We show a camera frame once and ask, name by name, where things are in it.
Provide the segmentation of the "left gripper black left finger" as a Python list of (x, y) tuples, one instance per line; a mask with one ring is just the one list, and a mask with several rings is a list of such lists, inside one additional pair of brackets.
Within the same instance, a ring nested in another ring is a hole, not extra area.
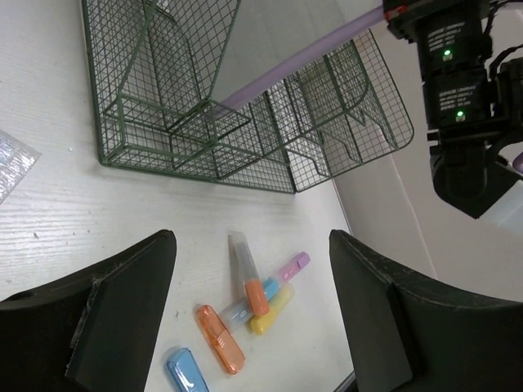
[(3, 391), (142, 391), (177, 255), (170, 230), (1, 302)]

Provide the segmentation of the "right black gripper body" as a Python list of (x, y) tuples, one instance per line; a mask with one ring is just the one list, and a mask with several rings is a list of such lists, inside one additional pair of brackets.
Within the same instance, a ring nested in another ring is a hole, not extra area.
[(424, 78), (478, 69), (493, 54), (491, 1), (384, 1), (389, 31), (417, 45)]

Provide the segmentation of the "clear zip pouch purple zipper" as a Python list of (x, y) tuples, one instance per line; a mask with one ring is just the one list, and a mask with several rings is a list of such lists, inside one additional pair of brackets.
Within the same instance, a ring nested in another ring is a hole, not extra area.
[(242, 1), (214, 97), (238, 108), (383, 19), (381, 1)]

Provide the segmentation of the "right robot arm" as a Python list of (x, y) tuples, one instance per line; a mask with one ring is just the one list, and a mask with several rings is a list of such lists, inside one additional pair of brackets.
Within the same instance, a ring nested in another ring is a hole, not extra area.
[(385, 1), (389, 31), (416, 45), (431, 178), (464, 214), (522, 232), (522, 161), (502, 150), (522, 141), (522, 59), (493, 51), (501, 1)]

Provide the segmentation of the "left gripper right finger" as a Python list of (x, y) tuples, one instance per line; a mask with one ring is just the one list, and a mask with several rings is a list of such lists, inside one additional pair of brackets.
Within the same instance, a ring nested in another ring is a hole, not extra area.
[(354, 367), (342, 390), (521, 390), (520, 302), (442, 283), (341, 230), (329, 257)]

